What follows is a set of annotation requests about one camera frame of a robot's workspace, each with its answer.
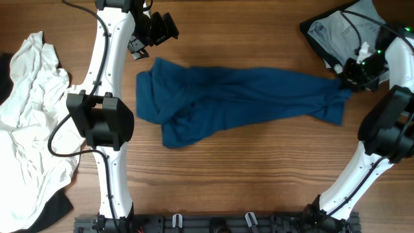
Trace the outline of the blue t-shirt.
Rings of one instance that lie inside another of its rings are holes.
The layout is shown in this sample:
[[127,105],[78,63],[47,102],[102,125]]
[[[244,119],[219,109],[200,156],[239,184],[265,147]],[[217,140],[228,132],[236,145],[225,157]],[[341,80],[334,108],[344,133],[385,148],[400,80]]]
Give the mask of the blue t-shirt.
[[167,148],[302,115],[340,125],[351,95],[340,80],[266,67],[182,67],[157,58],[136,76],[136,114],[161,127]]

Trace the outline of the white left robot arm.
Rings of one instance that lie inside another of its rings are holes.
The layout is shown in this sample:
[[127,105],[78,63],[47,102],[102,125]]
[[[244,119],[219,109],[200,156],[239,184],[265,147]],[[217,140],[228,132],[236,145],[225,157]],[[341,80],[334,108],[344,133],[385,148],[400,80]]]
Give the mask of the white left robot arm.
[[96,7],[89,73],[82,89],[68,95],[66,106],[95,158],[101,201],[96,216],[75,220],[74,231],[136,232],[126,172],[135,119],[122,101],[125,55],[147,58],[146,47],[177,38],[179,31],[171,14],[151,13],[145,1],[97,1]]

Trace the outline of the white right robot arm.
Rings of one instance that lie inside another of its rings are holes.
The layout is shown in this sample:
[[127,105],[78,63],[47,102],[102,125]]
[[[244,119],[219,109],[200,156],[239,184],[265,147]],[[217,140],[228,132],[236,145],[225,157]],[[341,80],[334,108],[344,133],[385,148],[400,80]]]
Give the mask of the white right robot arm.
[[413,29],[386,30],[377,56],[389,69],[389,92],[362,120],[356,151],[334,184],[318,198],[325,218],[338,221],[351,211],[369,187],[388,169],[413,156]]

